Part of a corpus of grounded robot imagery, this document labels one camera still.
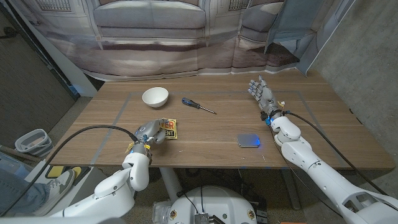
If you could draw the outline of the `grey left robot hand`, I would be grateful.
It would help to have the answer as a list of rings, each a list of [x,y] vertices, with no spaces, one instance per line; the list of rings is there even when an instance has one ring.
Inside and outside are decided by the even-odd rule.
[[[167,120],[164,118],[155,119],[138,127],[134,134],[137,140],[134,141],[130,153],[147,154],[145,145],[161,144],[165,139],[165,130],[161,126],[166,122]]]

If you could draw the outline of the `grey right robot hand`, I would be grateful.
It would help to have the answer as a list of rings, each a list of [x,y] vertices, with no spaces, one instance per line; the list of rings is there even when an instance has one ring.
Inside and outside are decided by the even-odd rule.
[[[272,90],[267,86],[266,81],[259,75],[259,80],[249,82],[248,92],[258,102],[261,111],[270,118],[276,119],[282,116]]]

